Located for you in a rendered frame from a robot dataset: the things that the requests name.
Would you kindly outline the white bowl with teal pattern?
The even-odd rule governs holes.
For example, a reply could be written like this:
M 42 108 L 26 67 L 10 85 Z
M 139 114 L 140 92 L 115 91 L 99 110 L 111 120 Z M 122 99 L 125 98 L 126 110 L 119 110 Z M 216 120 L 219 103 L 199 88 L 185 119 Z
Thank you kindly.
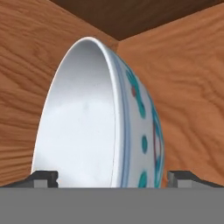
M 66 52 L 41 113 L 31 168 L 56 171 L 62 188 L 159 188 L 163 131 L 151 96 L 99 39 Z

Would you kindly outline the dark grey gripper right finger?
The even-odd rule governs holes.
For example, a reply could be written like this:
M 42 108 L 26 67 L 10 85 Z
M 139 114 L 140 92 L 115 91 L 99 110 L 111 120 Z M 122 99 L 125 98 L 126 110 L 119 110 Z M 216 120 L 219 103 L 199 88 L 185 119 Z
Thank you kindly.
M 214 182 L 206 181 L 190 171 L 168 171 L 167 186 L 172 188 L 219 188 Z

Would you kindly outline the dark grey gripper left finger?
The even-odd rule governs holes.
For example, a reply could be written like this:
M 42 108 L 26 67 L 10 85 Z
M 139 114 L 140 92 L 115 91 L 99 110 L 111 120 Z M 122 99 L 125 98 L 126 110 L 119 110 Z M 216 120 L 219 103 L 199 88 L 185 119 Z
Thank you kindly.
M 35 171 L 25 179 L 5 185 L 16 188 L 57 188 L 57 171 Z

